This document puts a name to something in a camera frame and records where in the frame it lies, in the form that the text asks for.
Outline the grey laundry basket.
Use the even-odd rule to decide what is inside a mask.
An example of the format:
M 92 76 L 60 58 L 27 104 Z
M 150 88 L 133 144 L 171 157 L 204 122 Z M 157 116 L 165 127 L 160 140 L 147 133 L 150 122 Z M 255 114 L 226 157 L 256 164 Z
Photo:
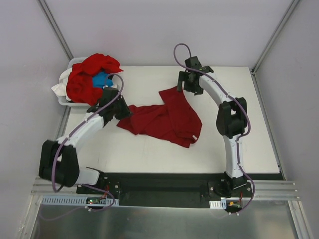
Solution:
M 69 61 L 58 84 L 51 89 L 61 105 L 93 105 L 102 96 L 105 84 L 111 85 L 110 73 L 121 72 L 120 63 L 109 55 L 95 53 Z

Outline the white t shirt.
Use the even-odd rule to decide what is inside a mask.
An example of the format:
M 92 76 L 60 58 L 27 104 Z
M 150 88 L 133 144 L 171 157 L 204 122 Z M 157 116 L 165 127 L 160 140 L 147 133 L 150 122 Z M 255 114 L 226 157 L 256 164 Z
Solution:
M 57 97 L 64 97 L 66 96 L 66 86 L 68 83 L 68 78 L 70 73 L 72 72 L 72 67 L 68 68 L 64 72 L 61 73 L 58 83 L 51 87 L 51 90 Z

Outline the aluminium rail frame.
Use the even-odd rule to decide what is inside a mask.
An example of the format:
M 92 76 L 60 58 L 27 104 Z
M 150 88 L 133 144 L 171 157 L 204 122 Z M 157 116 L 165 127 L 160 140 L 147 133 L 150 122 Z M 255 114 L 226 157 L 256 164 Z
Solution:
M 255 200 L 266 201 L 300 201 L 301 196 L 293 181 L 280 180 L 254 180 L 255 183 Z M 64 187 L 58 193 L 52 189 L 51 182 L 36 178 L 33 184 L 31 195 L 58 195 L 58 196 L 75 196 L 76 186 L 71 188 Z

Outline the blue t shirt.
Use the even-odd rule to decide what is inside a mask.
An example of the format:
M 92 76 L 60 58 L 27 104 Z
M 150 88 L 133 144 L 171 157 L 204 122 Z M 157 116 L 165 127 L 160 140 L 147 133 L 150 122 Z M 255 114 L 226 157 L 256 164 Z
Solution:
M 94 88 L 112 87 L 114 85 L 112 81 L 113 76 L 109 76 L 107 73 L 101 71 L 92 77 L 92 84 Z

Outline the bright red t shirt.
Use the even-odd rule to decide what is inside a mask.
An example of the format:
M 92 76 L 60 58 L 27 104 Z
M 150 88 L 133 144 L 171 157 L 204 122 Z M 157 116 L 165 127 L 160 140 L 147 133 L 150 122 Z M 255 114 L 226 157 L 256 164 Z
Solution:
M 95 53 L 74 64 L 66 86 L 68 98 L 75 103 L 94 105 L 102 96 L 102 89 L 93 87 L 92 77 L 101 71 L 119 73 L 122 69 L 118 60 L 102 53 Z

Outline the dark red t shirt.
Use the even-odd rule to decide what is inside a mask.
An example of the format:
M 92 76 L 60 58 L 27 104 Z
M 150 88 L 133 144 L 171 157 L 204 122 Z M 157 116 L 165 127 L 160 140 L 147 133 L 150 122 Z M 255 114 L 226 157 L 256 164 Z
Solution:
M 190 148 L 200 137 L 202 122 L 177 87 L 162 90 L 162 105 L 130 105 L 132 116 L 122 119 L 117 127 L 134 135 L 147 135 Z

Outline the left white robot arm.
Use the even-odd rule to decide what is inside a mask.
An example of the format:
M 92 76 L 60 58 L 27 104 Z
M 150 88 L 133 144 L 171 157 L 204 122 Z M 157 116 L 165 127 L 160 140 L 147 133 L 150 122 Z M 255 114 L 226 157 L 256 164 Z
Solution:
M 42 145 L 39 177 L 63 187 L 87 184 L 93 193 L 105 190 L 106 182 L 100 178 L 102 172 L 78 163 L 78 153 L 88 140 L 104 128 L 113 118 L 122 120 L 130 117 L 124 97 L 116 88 L 106 87 L 100 99 L 91 106 L 83 121 L 69 134 L 55 141 L 46 140 Z

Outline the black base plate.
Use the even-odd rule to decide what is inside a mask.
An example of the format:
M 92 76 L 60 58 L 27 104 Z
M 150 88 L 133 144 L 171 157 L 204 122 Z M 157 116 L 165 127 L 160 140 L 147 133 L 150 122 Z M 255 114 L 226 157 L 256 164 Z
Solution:
M 209 208 L 227 192 L 225 176 L 180 173 L 103 173 L 93 189 L 78 186 L 77 194 L 101 195 L 107 190 L 121 206 Z

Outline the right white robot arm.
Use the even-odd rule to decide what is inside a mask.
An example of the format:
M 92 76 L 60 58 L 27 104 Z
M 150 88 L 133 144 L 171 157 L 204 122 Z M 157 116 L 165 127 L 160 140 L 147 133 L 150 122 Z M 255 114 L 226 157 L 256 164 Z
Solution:
M 245 129 L 250 129 L 247 120 L 247 102 L 236 98 L 225 90 L 217 81 L 211 67 L 202 66 L 196 56 L 185 60 L 185 71 L 179 73 L 177 90 L 201 95 L 206 91 L 218 106 L 216 119 L 217 131 L 223 136 L 226 152 L 226 169 L 224 181 L 215 188 L 224 189 L 231 197 L 242 191 L 247 184 L 243 173 L 241 137 Z

